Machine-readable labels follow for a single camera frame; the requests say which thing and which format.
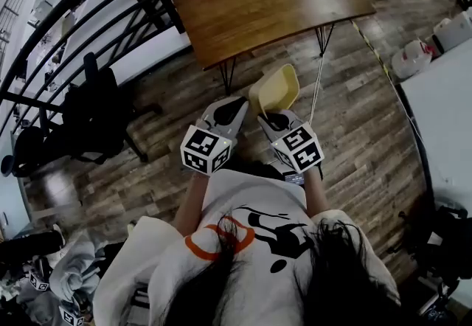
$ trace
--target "yellow tape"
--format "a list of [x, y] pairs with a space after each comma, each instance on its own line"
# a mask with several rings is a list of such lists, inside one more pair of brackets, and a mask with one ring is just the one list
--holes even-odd
[[359, 32], [359, 35], [364, 39], [364, 41], [366, 42], [367, 46], [370, 48], [370, 50], [374, 53], [374, 55], [376, 56], [377, 58], [377, 61], [379, 62], [379, 64], [381, 65], [383, 71], [385, 72], [386, 76], [388, 78], [390, 78], [390, 74], [389, 74], [389, 70], [387, 69], [386, 65], [384, 64], [384, 62], [382, 61], [381, 59], [381, 56], [380, 54], [377, 52], [377, 49], [375, 49], [372, 44], [370, 43], [369, 39], [367, 38], [366, 35], [363, 34], [363, 32], [361, 31], [361, 29], [359, 28], [359, 26], [354, 22], [354, 21], [351, 21], [351, 23], [353, 24], [354, 28], [357, 30], [357, 32]]

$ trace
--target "orange circle print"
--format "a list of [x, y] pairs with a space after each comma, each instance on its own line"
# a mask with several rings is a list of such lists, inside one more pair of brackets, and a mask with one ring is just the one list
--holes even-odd
[[[256, 236], [256, 232], [252, 228], [248, 228], [247, 226], [244, 226], [242, 223], [240, 223], [238, 220], [235, 220], [233, 217], [230, 216], [225, 216], [223, 217], [226, 220], [231, 221], [234, 225], [239, 226], [240, 228], [243, 228], [246, 230], [246, 236], [242, 241], [237, 241], [236, 246], [235, 246], [235, 254], [238, 252], [243, 251], [246, 247], [248, 247], [252, 241], [254, 240]], [[233, 234], [225, 232], [220, 228], [218, 225], [210, 224], [205, 226], [207, 229], [211, 229], [217, 234], [228, 238], [229, 240], [233, 240], [236, 238]], [[218, 258], [218, 255], [220, 254], [219, 252], [206, 252], [205, 250], [201, 249], [199, 246], [197, 246], [193, 241], [192, 241], [192, 235], [188, 235], [185, 237], [185, 245], [190, 249], [190, 251], [196, 255], [197, 257], [203, 259], [203, 260], [211, 260], [215, 261]]]

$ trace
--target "wooden table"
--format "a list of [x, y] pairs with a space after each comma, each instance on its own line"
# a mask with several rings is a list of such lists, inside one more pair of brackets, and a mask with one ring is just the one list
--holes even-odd
[[316, 30], [323, 55], [335, 23], [375, 13], [367, 0], [173, 1], [197, 61], [204, 70], [220, 67], [227, 94], [238, 55], [308, 30]]

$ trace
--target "gray cloth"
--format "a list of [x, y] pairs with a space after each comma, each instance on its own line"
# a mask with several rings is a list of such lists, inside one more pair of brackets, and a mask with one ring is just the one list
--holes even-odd
[[51, 291], [61, 300], [74, 303], [79, 291], [92, 300], [100, 272], [94, 264], [104, 259], [103, 248], [108, 241], [100, 234], [84, 230], [67, 254], [58, 262], [49, 278]]
[[41, 326], [67, 325], [60, 316], [59, 299], [51, 291], [37, 291], [28, 279], [21, 280], [16, 302], [26, 307], [25, 312], [32, 322]]

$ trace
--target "wooden floor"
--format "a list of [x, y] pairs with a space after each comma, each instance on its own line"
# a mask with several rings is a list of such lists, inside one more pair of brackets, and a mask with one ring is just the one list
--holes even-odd
[[[392, 54], [455, 13], [454, 0], [370, 0], [377, 14], [359, 27], [388, 63]], [[319, 54], [307, 33], [259, 49], [237, 62], [233, 89], [247, 95], [263, 70], [292, 63], [301, 93], [293, 110], [309, 117]], [[412, 130], [374, 55], [350, 23], [337, 25], [327, 48], [313, 129], [324, 154], [324, 185], [334, 208], [345, 210], [367, 233], [375, 251], [401, 282], [412, 271], [409, 257], [386, 250], [403, 232], [398, 218], [425, 191]], [[110, 240], [126, 236], [126, 224], [142, 215], [170, 221], [185, 194], [179, 145], [189, 124], [224, 94], [218, 70], [202, 72], [192, 53], [176, 58], [135, 86], [136, 105], [159, 101], [164, 114], [148, 114], [129, 131], [149, 157], [142, 164], [130, 149], [102, 166], [64, 159], [38, 172], [27, 192], [40, 209], [81, 200], [82, 208], [58, 218], [67, 231], [95, 226]], [[248, 114], [240, 154], [271, 161], [273, 155], [256, 119]]]

